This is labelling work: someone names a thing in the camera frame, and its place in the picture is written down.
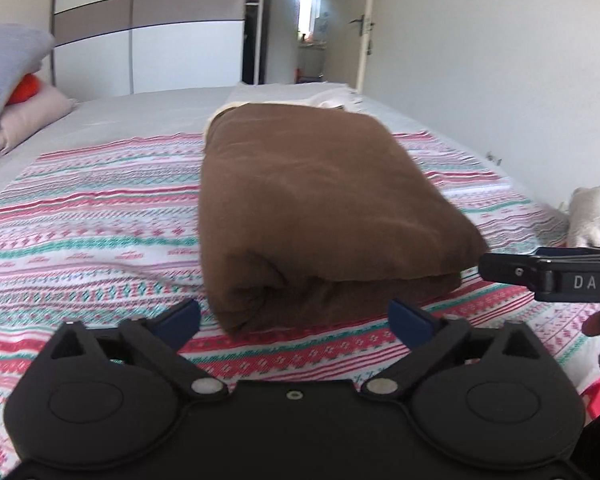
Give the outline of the white grey sliding wardrobe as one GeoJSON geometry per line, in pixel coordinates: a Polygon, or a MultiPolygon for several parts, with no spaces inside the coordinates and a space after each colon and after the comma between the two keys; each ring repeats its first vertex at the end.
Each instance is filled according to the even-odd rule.
{"type": "Polygon", "coordinates": [[[250,1],[53,0],[53,82],[79,101],[237,84],[250,1]]]}

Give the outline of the white puffy jacket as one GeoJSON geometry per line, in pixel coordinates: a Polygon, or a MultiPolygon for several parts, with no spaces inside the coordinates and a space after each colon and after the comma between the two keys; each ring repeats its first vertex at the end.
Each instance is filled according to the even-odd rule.
{"type": "Polygon", "coordinates": [[[600,247],[600,186],[577,188],[568,206],[568,247],[600,247]]]}

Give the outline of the cream folded cloth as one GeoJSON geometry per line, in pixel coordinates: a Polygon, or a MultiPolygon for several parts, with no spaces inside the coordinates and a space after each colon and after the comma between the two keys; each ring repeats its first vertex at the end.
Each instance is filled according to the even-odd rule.
{"type": "Polygon", "coordinates": [[[223,107],[248,103],[290,104],[319,108],[338,108],[358,113],[363,109],[362,96],[346,84],[310,82],[309,84],[238,84],[223,107]]]}

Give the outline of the beige folded quilt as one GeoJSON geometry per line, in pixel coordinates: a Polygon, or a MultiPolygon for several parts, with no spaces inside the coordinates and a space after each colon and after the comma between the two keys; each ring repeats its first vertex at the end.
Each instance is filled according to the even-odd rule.
{"type": "Polygon", "coordinates": [[[75,100],[49,84],[42,84],[38,93],[27,101],[7,105],[0,116],[0,158],[67,116],[75,105],[75,100]]]}

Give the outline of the white bedroom door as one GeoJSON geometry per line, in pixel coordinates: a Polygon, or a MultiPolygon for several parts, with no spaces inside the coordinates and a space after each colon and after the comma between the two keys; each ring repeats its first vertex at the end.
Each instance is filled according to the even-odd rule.
{"type": "Polygon", "coordinates": [[[327,0],[324,79],[361,91],[364,84],[374,0],[327,0]]]}

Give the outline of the grey bed sheet mattress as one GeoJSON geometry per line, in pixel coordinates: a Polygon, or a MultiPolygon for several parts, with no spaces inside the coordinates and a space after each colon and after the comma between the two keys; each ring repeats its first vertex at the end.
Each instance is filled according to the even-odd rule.
{"type": "MultiPolygon", "coordinates": [[[[180,90],[78,105],[0,159],[0,252],[47,237],[188,237],[198,218],[210,122],[233,89],[180,90]]],[[[568,221],[466,148],[363,98],[420,171],[491,245],[554,245],[568,221]]]]}

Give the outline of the brown coat with fur collar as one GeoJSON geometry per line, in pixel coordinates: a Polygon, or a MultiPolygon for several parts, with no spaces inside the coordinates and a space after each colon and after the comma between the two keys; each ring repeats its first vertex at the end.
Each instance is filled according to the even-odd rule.
{"type": "Polygon", "coordinates": [[[230,334],[422,304],[457,289],[488,249],[377,119],[287,104],[212,119],[198,232],[209,307],[230,334]]]}

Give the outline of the red plush toy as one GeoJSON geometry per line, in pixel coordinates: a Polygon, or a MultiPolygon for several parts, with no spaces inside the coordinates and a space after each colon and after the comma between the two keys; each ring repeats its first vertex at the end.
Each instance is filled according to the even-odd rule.
{"type": "Polygon", "coordinates": [[[7,105],[15,105],[26,102],[32,96],[36,96],[40,92],[42,82],[35,74],[27,74],[22,77],[20,83],[10,95],[7,105]]]}

